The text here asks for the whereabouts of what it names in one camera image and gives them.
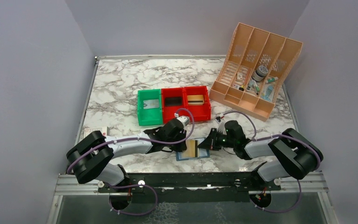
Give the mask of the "blue leather card holder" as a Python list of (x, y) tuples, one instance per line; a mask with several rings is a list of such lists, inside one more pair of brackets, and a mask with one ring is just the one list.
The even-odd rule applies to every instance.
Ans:
[(176, 152), (176, 161), (188, 161), (209, 158), (209, 150), (199, 148), (199, 144), (205, 139), (206, 138), (187, 139), (186, 150), (183, 152)]

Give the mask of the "gold credit card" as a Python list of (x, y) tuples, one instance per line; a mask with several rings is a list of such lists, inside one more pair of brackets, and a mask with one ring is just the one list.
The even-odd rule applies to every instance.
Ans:
[(188, 95), (187, 96), (188, 105), (203, 105), (205, 103), (203, 95)]
[(185, 158), (197, 158), (198, 157), (198, 141), (187, 140), (186, 151), (184, 152)]

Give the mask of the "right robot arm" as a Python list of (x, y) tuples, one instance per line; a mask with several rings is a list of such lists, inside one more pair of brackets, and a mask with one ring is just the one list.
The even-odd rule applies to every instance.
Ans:
[(293, 128), (282, 134), (252, 140), (246, 137), (235, 120), (225, 122), (223, 129), (212, 128), (198, 147), (208, 150), (232, 148), (234, 154), (244, 160), (275, 156), (275, 161), (264, 162), (251, 171), (250, 183), (257, 190), (278, 178), (301, 180), (318, 169), (324, 159), (321, 151)]

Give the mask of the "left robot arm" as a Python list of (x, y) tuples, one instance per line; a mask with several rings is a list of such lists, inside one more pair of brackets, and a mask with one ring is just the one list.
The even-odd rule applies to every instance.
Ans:
[(123, 191), (130, 184), (130, 178), (122, 165), (110, 161), (131, 154), (160, 152), (164, 148), (183, 152), (186, 150), (185, 127), (190, 122), (190, 117), (180, 116), (161, 127), (121, 138), (93, 131), (67, 152), (68, 171), (73, 171), (79, 184), (98, 180), (115, 191)]

